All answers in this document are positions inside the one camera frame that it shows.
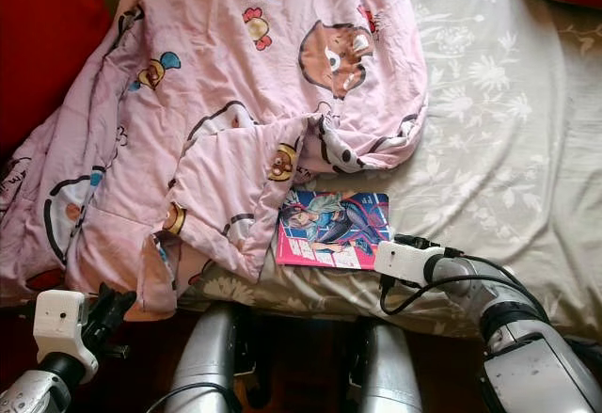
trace silver robot leg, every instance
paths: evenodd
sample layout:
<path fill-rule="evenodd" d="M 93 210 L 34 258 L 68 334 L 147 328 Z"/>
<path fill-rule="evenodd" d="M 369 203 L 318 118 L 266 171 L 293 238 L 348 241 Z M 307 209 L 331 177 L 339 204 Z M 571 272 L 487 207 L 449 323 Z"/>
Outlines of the silver robot leg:
<path fill-rule="evenodd" d="M 176 369 L 172 389 L 197 382 L 232 388 L 236 306 L 213 303 L 198 319 Z M 189 389 L 167 402 L 167 413 L 230 413 L 223 396 L 211 388 Z"/>
<path fill-rule="evenodd" d="M 404 331 L 372 321 L 360 413 L 420 413 L 422 404 Z"/>

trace wooden floor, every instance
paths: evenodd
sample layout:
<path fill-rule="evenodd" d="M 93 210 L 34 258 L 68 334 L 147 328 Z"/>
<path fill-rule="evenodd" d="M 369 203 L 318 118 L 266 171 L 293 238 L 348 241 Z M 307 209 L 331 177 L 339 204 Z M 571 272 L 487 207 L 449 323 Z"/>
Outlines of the wooden floor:
<path fill-rule="evenodd" d="M 129 323 L 116 342 L 131 345 L 129 359 L 107 359 L 94 380 L 76 392 L 71 412 L 144 412 L 170 388 L 195 313 L 179 311 L 157 323 Z M 32 325 L 0 315 L 0 391 L 35 367 Z M 264 320 L 261 341 L 272 361 L 272 397 L 267 406 L 245 412 L 320 413 L 341 410 L 342 349 L 348 323 L 285 318 Z M 478 342 L 407 334 L 425 413 L 485 411 L 475 373 L 482 361 Z M 245 403 L 239 386 L 239 397 Z"/>

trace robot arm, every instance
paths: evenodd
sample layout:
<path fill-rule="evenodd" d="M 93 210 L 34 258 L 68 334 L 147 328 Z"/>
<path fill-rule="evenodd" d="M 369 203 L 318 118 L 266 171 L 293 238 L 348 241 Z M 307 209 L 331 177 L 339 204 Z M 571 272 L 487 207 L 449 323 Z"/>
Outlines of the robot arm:
<path fill-rule="evenodd" d="M 374 270 L 421 292 L 437 285 L 480 328 L 487 355 L 479 380 L 492 413 L 602 412 L 594 377 L 512 274 L 421 238 L 395 241 L 379 245 Z"/>
<path fill-rule="evenodd" d="M 71 392 L 94 376 L 97 357 L 107 355 L 107 338 L 134 302 L 134 292 L 120 294 L 104 284 L 89 313 L 81 293 L 52 290 L 39 294 L 34 318 L 39 366 L 0 394 L 0 412 L 67 411 Z M 112 352 L 125 357 L 122 347 L 114 346 Z"/>

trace bed sheet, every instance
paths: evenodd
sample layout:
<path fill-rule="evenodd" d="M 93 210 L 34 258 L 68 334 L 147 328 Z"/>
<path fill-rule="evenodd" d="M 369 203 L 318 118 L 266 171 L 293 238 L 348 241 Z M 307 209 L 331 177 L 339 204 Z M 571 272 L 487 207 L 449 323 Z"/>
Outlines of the bed sheet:
<path fill-rule="evenodd" d="M 394 231 L 503 262 L 561 332 L 601 338 L 602 14 L 547 0 L 412 1 L 430 77 L 419 149 L 395 170 L 302 187 L 386 192 Z M 121 0 L 118 15 L 134 2 Z M 276 266 L 275 243 L 258 284 L 208 265 L 180 307 L 222 299 L 384 316 L 377 274 Z M 398 287 L 389 297 L 410 294 Z M 423 333 L 476 334 L 444 294 L 385 317 Z"/>

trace cartoon print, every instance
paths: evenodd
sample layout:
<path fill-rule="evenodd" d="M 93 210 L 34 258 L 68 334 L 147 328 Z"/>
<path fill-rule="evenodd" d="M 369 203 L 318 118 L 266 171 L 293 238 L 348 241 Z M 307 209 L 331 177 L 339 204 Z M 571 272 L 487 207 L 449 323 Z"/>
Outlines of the cartoon print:
<path fill-rule="evenodd" d="M 372 246 L 386 238 L 375 229 L 364 207 L 352 199 L 354 194 L 317 195 L 307 206 L 300 201 L 290 201 L 288 196 L 280 218 L 284 226 L 304 230 L 313 250 L 338 253 L 347 246 L 354 246 L 371 256 Z M 352 229 L 356 232 L 349 235 Z"/>
<path fill-rule="evenodd" d="M 241 250 L 245 240 L 248 238 L 251 225 L 255 222 L 255 215 L 252 213 L 237 214 L 230 219 L 230 222 L 224 226 L 222 235 L 226 236 L 236 248 Z"/>
<path fill-rule="evenodd" d="M 293 166 L 297 153 L 294 147 L 286 143 L 280 143 L 276 152 L 276 157 L 272 162 L 268 180 L 288 181 L 293 174 Z"/>
<path fill-rule="evenodd" d="M 318 21 L 301 43 L 299 66 L 309 82 L 343 100 L 364 82 L 366 70 L 360 62 L 372 55 L 372 49 L 372 35 L 365 28 Z"/>
<path fill-rule="evenodd" d="M 258 124 L 240 101 L 230 101 L 209 117 L 203 117 L 188 135 L 196 140 L 200 135 L 215 135 L 225 129 L 250 128 Z"/>
<path fill-rule="evenodd" d="M 128 135 L 125 134 L 125 127 L 118 126 L 117 135 L 115 136 L 115 148 L 113 149 L 113 156 L 111 157 L 111 161 L 106 166 L 107 168 L 113 166 L 113 161 L 115 161 L 115 159 L 117 159 L 117 156 L 119 156 L 119 148 L 126 147 L 127 145 Z"/>
<path fill-rule="evenodd" d="M 185 221 L 186 209 L 172 201 L 169 205 L 166 221 L 163 223 L 163 229 L 172 234 L 180 234 Z"/>
<path fill-rule="evenodd" d="M 248 8 L 243 13 L 246 30 L 255 42 L 255 47 L 258 51 L 263 51 L 272 44 L 272 39 L 267 35 L 270 26 L 261 16 L 263 11 L 261 8 Z"/>
<path fill-rule="evenodd" d="M 379 21 L 380 21 L 379 15 L 378 14 L 376 14 L 376 16 L 372 15 L 372 12 L 369 11 L 364 6 L 357 6 L 357 11 L 359 13 L 361 13 L 361 16 L 366 18 L 366 21 L 370 25 L 370 32 L 373 35 L 377 35 L 378 34 L 378 25 L 379 25 Z"/>
<path fill-rule="evenodd" d="M 166 75 L 166 70 L 179 69 L 181 65 L 178 56 L 172 52 L 163 53 L 159 60 L 152 58 L 149 67 L 138 74 L 138 79 L 130 85 L 129 90 L 138 90 L 142 85 L 155 90 Z"/>
<path fill-rule="evenodd" d="M 320 101 L 313 115 L 319 117 L 313 124 L 321 141 L 322 159 L 337 173 L 355 173 L 363 169 L 366 164 L 338 136 L 336 129 L 339 127 L 340 116 L 332 112 L 330 104 Z"/>
<path fill-rule="evenodd" d="M 119 46 L 119 42 L 121 41 L 121 39 L 123 38 L 125 33 L 128 30 L 130 30 L 132 27 L 134 27 L 134 24 L 136 21 L 139 21 L 143 18 L 144 18 L 144 10 L 142 9 L 141 6 L 135 6 L 131 10 L 127 10 L 127 11 L 123 12 L 123 14 L 121 16 L 119 16 L 119 19 L 118 19 L 117 38 L 115 39 L 115 42 L 113 43 L 113 46 L 111 46 L 111 49 L 109 50 L 109 52 L 111 52 L 115 48 L 117 48 Z"/>
<path fill-rule="evenodd" d="M 10 159 L 0 172 L 0 218 L 8 210 L 8 206 L 21 190 L 27 166 L 31 157 Z"/>
<path fill-rule="evenodd" d="M 32 291 L 46 291 L 59 287 L 65 282 L 65 270 L 62 268 L 50 269 L 30 277 L 25 286 Z"/>
<path fill-rule="evenodd" d="M 201 280 L 201 276 L 203 275 L 203 273 L 212 265 L 214 265 L 214 260 L 207 260 L 207 262 L 205 262 L 203 264 L 202 269 L 200 269 L 200 272 L 196 273 L 195 275 L 193 275 L 191 278 L 188 279 L 188 286 L 197 284 Z"/>
<path fill-rule="evenodd" d="M 67 263 L 67 250 L 86 216 L 86 206 L 103 178 L 104 168 L 93 167 L 90 175 L 58 183 L 44 203 L 44 225 L 50 247 Z"/>

